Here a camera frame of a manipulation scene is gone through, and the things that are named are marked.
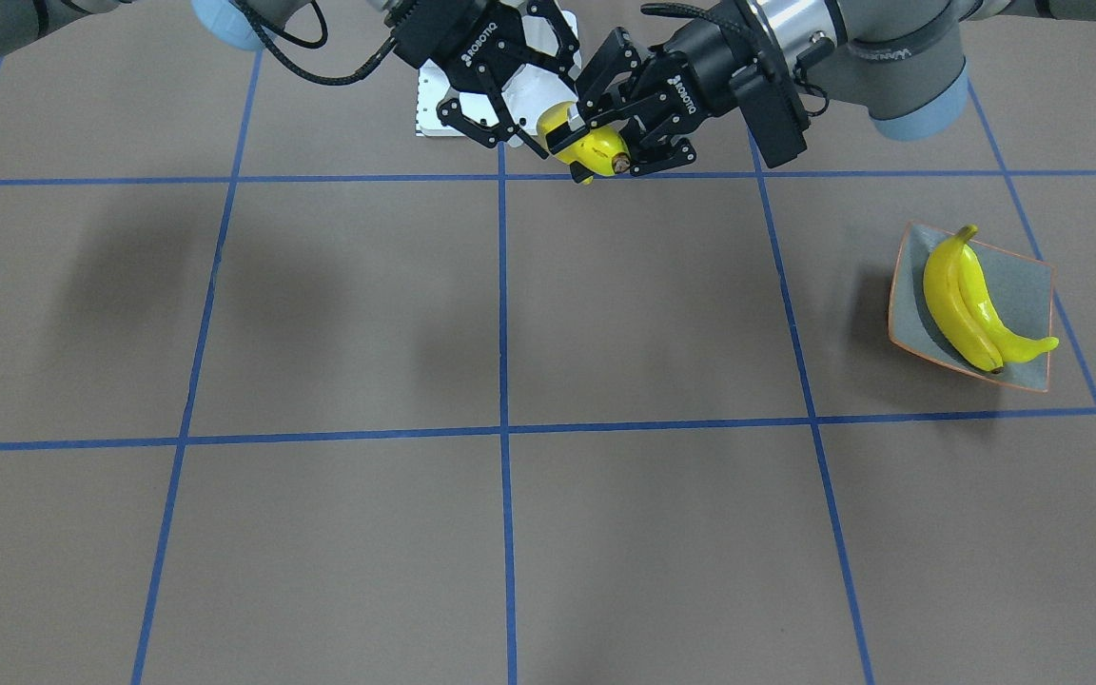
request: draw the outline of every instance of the gray floor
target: gray floor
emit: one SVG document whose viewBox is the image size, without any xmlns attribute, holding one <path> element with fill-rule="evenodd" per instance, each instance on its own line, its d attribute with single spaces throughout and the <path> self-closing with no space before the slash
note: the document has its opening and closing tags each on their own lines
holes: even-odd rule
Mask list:
<svg viewBox="0 0 1096 685">
<path fill-rule="evenodd" d="M 0 685 L 1096 684 L 1096 26 L 964 34 L 931 140 L 590 187 L 183 1 L 8 58 Z M 888 342 L 909 220 L 1057 265 L 1049 393 Z"/>
</svg>

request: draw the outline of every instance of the gray plate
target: gray plate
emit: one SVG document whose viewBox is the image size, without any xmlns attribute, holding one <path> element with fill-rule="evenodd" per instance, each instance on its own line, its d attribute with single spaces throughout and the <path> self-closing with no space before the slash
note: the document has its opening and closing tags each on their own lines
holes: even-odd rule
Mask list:
<svg viewBox="0 0 1096 685">
<path fill-rule="evenodd" d="M 925 262 L 933 249 L 950 235 L 948 230 L 918 222 L 909 225 L 904 241 L 899 248 L 895 277 L 890 287 L 887 327 L 891 342 L 913 355 L 967 376 L 1046 393 L 1051 380 L 1051 354 L 1040 355 L 1027 364 L 1005 364 L 1005 369 L 1000 374 L 983 373 L 967 363 L 936 327 L 925 304 Z M 1000 312 L 1001 320 L 1018 335 L 1051 335 L 1054 292 L 1054 270 L 1051 264 L 975 240 L 971 240 L 970 247 L 984 267 L 984 277 L 992 292 L 992 304 Z"/>
</svg>

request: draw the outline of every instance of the robotic arm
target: robotic arm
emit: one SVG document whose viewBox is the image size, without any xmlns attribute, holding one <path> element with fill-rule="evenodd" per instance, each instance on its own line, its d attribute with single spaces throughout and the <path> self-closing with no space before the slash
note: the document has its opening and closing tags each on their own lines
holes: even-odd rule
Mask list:
<svg viewBox="0 0 1096 685">
<path fill-rule="evenodd" d="M 0 0 L 0 57 L 129 1 Z M 484 147 L 517 138 L 540 157 L 559 156 L 579 182 L 688 164 L 696 148 L 687 135 L 734 109 L 765 163 L 784 164 L 804 151 L 804 130 L 825 110 L 808 112 L 803 94 L 864 104 L 888 138 L 925 138 L 966 105 L 960 22 L 997 14 L 1096 22 L 1096 0 L 721 0 L 706 10 L 649 3 L 643 13 L 687 23 L 651 47 L 615 27 L 579 69 L 578 35 L 556 0 L 369 0 L 390 35 L 357 72 L 323 78 L 299 69 L 274 41 L 322 44 L 283 31 L 309 3 L 327 31 L 312 0 L 192 0 L 219 38 L 247 50 L 266 47 L 315 83 L 361 81 L 390 53 L 414 69 L 433 61 L 452 87 L 437 107 L 445 125 Z M 548 23 L 556 47 L 529 47 L 529 19 Z M 575 95 L 535 130 L 505 104 L 504 90 L 524 69 L 556 75 Z M 466 116 L 460 92 L 487 96 L 496 121 Z"/>
</svg>

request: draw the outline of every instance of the light blue joint cap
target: light blue joint cap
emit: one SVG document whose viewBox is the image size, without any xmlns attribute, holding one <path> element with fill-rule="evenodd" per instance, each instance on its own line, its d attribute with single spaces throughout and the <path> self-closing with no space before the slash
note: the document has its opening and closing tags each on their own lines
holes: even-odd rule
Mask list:
<svg viewBox="0 0 1096 685">
<path fill-rule="evenodd" d="M 874 119 L 879 134 L 892 140 L 921 140 L 940 134 L 958 121 L 967 107 L 970 92 L 970 65 L 962 65 L 962 72 L 929 104 L 892 119 Z"/>
<path fill-rule="evenodd" d="M 230 3 L 230 0 L 192 0 L 192 12 L 201 19 L 202 25 L 207 27 L 214 37 L 221 39 L 230 47 L 239 47 L 240 50 L 255 53 L 264 47 L 261 39 L 256 37 L 256 32 L 252 31 L 248 19 L 239 8 Z"/>
</svg>

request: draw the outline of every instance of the square plate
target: square plate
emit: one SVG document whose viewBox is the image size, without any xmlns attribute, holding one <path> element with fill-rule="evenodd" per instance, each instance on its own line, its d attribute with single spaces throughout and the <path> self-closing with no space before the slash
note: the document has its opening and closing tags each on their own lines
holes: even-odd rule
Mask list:
<svg viewBox="0 0 1096 685">
<path fill-rule="evenodd" d="M 925 263 L 933 249 L 951 237 L 948 230 L 911 222 L 899 247 L 895 276 L 890 283 L 887 329 L 890 341 L 911 354 L 980 380 L 1046 393 L 1051 381 L 1051 354 L 1026 364 L 1005 364 L 1000 374 L 979 370 L 958 354 L 933 321 L 925 304 Z M 1047 262 L 1017 255 L 971 240 L 971 250 L 984 267 L 992 304 L 1001 320 L 1018 335 L 1051 335 L 1054 269 Z"/>
</svg>

